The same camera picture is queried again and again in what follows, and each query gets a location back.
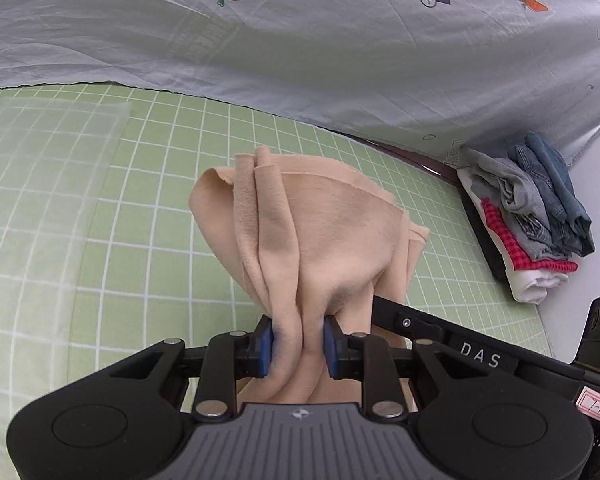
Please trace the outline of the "blue denim garment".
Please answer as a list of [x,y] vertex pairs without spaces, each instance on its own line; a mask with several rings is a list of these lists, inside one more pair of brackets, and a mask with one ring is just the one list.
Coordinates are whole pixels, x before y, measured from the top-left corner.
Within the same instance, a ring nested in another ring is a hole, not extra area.
[[532,132],[524,137],[523,144],[509,148],[507,156],[528,174],[538,189],[554,245],[579,257],[595,252],[592,219],[577,199],[562,155]]

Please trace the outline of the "red knitted garment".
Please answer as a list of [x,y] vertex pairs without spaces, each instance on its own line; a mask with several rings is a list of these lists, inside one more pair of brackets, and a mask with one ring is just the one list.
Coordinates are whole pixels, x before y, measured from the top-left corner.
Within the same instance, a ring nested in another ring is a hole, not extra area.
[[487,198],[480,200],[480,205],[486,219],[486,226],[500,239],[515,271],[549,270],[569,274],[579,269],[577,263],[570,260],[547,258],[532,260],[509,231],[498,207],[495,207]]

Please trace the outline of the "beige long-sleeve garment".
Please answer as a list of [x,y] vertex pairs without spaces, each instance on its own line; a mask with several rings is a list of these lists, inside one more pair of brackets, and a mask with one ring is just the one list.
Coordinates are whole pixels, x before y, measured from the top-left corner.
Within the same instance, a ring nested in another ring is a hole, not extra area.
[[273,324],[268,374],[246,382],[239,401],[360,400],[358,382],[328,374],[324,319],[371,333],[374,298],[405,300],[428,230],[343,162],[268,148],[206,170],[189,207],[215,257]]

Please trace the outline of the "grey folded garment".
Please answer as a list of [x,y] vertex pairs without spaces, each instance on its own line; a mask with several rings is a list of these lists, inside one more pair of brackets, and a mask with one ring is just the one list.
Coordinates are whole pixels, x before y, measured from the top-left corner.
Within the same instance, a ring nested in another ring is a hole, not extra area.
[[528,174],[509,159],[493,158],[473,148],[463,148],[462,155],[472,194],[498,207],[531,260],[571,258],[568,249],[553,242],[541,194]]

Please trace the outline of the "green grid cutting mat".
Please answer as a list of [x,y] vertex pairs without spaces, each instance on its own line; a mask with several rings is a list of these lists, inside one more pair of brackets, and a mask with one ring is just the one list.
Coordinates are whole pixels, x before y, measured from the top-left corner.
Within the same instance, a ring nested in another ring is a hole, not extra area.
[[[202,346],[216,334],[256,325],[258,308],[212,254],[188,198],[207,169],[259,146],[345,162],[429,229],[407,289],[410,306],[550,350],[536,307],[517,304],[492,278],[457,189],[429,171],[302,122],[171,92],[70,84],[3,89],[0,98],[131,105],[88,225],[60,386],[164,338]],[[0,479],[14,477],[4,438]]]

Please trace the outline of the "grey printed bed sheet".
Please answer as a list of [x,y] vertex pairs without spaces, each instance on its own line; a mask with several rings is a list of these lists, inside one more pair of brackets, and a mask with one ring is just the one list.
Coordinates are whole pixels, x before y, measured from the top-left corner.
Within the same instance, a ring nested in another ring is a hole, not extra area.
[[448,159],[600,133],[600,0],[0,0],[0,88],[113,81]]

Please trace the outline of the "translucent zipper storage bag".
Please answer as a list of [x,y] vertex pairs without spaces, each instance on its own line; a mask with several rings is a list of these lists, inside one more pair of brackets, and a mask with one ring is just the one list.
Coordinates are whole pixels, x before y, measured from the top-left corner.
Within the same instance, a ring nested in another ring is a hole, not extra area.
[[0,443],[67,376],[88,225],[129,103],[0,98]]

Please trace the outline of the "white folded garment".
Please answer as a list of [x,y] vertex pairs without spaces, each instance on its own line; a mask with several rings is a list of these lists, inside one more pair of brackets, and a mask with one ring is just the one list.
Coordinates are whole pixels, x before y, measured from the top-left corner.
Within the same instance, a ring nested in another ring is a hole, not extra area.
[[475,210],[480,217],[478,226],[486,229],[486,235],[489,237],[490,243],[495,247],[496,253],[503,260],[506,278],[515,301],[521,304],[535,304],[537,306],[546,298],[551,289],[555,289],[569,281],[567,274],[553,270],[515,270],[500,237],[486,225],[486,215],[481,207],[480,198],[475,196],[470,189],[471,178],[469,177],[469,171],[467,169],[459,169],[457,170],[457,175],[460,178],[460,183],[463,185],[464,191],[474,203]]

